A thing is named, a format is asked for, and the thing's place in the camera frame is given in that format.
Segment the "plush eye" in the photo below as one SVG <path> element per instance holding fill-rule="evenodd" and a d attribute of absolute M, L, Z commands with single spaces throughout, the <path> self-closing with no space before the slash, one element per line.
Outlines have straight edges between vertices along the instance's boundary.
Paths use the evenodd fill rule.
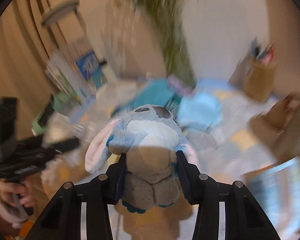
<path fill-rule="evenodd" d="M 150 110 L 149 108 L 143 107 L 143 108 L 137 109 L 135 112 L 138 113 L 138 112 L 144 112 L 144 111 L 149 111 L 149 110 Z"/>
<path fill-rule="evenodd" d="M 171 116 L 170 112 L 162 106 L 155 106 L 153 109 L 156 111 L 157 116 L 159 116 L 159 118 L 168 119 Z"/>

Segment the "human hand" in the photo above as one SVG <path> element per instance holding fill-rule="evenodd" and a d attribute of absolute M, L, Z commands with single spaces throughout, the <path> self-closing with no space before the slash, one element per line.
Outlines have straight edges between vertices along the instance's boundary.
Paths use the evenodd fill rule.
<path fill-rule="evenodd" d="M 0 199 L 6 204 L 17 207 L 12 194 L 20 194 L 19 203 L 24 207 L 33 207 L 34 202 L 31 195 L 32 184 L 29 178 L 23 181 L 24 185 L 0 180 Z"/>

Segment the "pink inner ear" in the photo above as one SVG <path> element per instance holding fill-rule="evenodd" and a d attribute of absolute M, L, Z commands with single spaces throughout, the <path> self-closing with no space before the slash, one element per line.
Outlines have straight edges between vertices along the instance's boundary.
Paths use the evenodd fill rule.
<path fill-rule="evenodd" d="M 108 123 L 91 141 L 85 158 L 85 169 L 87 172 L 98 170 L 107 160 L 106 156 L 102 156 L 102 152 L 106 147 L 106 142 L 113 131 L 115 124 L 120 119 L 112 120 Z"/>
<path fill-rule="evenodd" d="M 197 153 L 195 152 L 195 150 L 192 148 L 192 146 L 188 143 L 186 144 L 181 144 L 182 146 L 186 147 L 187 151 L 188 151 L 188 156 L 187 160 L 189 163 L 192 163 L 196 166 L 198 166 L 198 159 L 197 159 Z"/>

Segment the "white wall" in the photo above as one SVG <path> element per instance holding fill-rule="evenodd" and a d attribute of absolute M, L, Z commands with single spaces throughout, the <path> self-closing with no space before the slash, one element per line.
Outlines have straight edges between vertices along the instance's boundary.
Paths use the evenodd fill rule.
<path fill-rule="evenodd" d="M 50 0 L 55 5 L 63 0 Z M 80 0 L 88 27 L 104 35 L 106 49 L 127 76 L 164 76 L 155 28 L 146 14 L 129 2 Z M 60 22 L 68 42 L 82 35 L 74 17 Z M 275 40 L 279 71 L 276 91 L 300 90 L 300 13 L 290 0 L 185 0 L 184 31 L 197 78 L 228 80 L 254 37 L 265 46 Z M 294 82 L 286 86 L 287 75 Z"/>
<path fill-rule="evenodd" d="M 197 77 L 229 80 L 254 37 L 268 43 L 265 0 L 188 0 L 183 23 Z"/>

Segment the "black metal bracket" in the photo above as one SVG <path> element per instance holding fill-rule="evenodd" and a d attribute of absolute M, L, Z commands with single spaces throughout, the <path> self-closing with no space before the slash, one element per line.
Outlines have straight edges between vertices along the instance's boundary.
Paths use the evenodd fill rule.
<path fill-rule="evenodd" d="M 216 182 L 200 174 L 197 166 L 187 162 L 177 151 L 178 175 L 185 198 L 198 204 L 193 240 L 217 240 L 219 231 L 219 202 L 225 202 L 226 240 L 279 240 L 272 223 L 241 181 L 232 185 Z"/>
<path fill-rule="evenodd" d="M 126 155 L 88 183 L 66 182 L 54 195 L 30 230 L 26 240 L 81 239 L 81 206 L 87 203 L 88 240 L 112 240 L 108 204 L 116 205 L 122 197 L 126 172 Z M 177 169 L 185 198 L 198 204 L 193 240 L 217 240 L 219 202 L 225 202 L 226 240 L 279 240 L 270 220 L 241 181 L 232 185 L 216 182 L 200 174 L 177 151 Z"/>

